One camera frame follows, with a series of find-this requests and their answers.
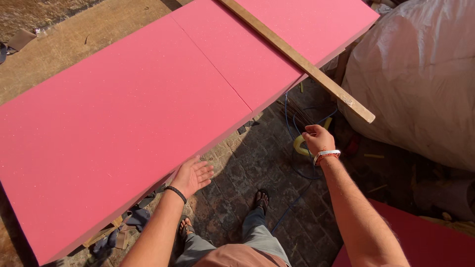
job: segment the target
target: wooden stick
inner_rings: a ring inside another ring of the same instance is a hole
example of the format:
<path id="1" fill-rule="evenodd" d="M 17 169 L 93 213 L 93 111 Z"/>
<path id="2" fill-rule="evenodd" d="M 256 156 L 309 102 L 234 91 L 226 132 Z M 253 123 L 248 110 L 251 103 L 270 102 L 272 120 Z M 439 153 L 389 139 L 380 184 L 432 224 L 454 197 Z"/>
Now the wooden stick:
<path id="1" fill-rule="evenodd" d="M 316 82 L 319 82 L 330 94 L 340 99 L 347 107 L 349 107 L 356 115 L 371 123 L 374 120 L 374 115 L 363 105 L 361 105 L 350 94 L 345 92 L 341 87 L 315 67 L 310 61 L 300 55 L 295 49 L 287 44 L 276 33 L 254 17 L 249 11 L 243 8 L 234 0 L 218 0 L 225 5 L 234 14 L 240 17 L 251 28 L 264 37 L 275 48 L 287 56 L 292 62 L 299 66 L 308 76 Z"/>

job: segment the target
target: gray pants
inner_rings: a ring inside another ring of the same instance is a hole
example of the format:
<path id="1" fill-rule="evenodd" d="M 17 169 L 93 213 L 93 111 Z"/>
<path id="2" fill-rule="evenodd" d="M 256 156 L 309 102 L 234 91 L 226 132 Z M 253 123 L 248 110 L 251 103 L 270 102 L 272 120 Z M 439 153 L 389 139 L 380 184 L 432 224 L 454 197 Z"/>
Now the gray pants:
<path id="1" fill-rule="evenodd" d="M 248 213 L 242 224 L 242 240 L 244 245 L 280 257 L 290 266 L 289 259 L 277 238 L 273 237 L 266 227 L 266 217 L 261 208 Z M 175 261 L 176 267 L 191 267 L 208 252 L 216 249 L 208 241 L 194 233 L 186 236 L 185 251 Z"/>

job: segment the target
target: foam sheet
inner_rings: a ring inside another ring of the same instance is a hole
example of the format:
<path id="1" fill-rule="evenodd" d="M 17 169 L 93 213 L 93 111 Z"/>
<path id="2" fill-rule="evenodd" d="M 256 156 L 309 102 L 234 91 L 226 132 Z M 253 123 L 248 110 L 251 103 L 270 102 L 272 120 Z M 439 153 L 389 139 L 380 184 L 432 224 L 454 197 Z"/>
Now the foam sheet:
<path id="1" fill-rule="evenodd" d="M 40 265 L 250 109 L 166 16 L 0 106 L 0 179 Z"/>
<path id="2" fill-rule="evenodd" d="M 361 0 L 237 0 L 300 54 L 321 67 L 379 17 Z M 253 115 L 303 72 L 215 0 L 195 0 L 171 16 L 218 69 Z"/>
<path id="3" fill-rule="evenodd" d="M 369 201 L 391 225 L 411 266 L 475 266 L 475 238 L 381 202 Z M 332 267 L 351 267 L 345 245 Z"/>

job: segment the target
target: hand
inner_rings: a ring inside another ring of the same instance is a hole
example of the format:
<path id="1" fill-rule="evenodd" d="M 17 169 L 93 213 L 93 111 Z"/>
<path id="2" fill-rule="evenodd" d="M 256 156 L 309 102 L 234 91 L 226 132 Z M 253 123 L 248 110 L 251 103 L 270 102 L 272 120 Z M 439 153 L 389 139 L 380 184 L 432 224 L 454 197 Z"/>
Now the hand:
<path id="1" fill-rule="evenodd" d="M 178 189 L 186 199 L 201 188 L 211 183 L 213 165 L 206 166 L 208 162 L 198 162 L 200 156 L 187 160 L 177 172 L 170 186 Z"/>
<path id="2" fill-rule="evenodd" d="M 313 155 L 320 151 L 335 150 L 335 140 L 325 128 L 320 125 L 305 126 L 306 133 L 302 137 L 307 142 L 308 149 Z"/>

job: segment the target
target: left hand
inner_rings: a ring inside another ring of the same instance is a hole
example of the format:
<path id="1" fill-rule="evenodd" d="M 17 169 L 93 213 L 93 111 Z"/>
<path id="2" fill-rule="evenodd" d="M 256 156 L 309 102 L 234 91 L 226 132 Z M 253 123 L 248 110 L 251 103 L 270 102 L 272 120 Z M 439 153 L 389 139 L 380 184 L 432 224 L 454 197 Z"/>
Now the left hand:
<path id="1" fill-rule="evenodd" d="M 178 189 L 186 199 L 201 188 L 211 183 L 213 165 L 206 166 L 207 161 L 198 162 L 200 156 L 187 160 L 178 170 L 170 186 Z"/>

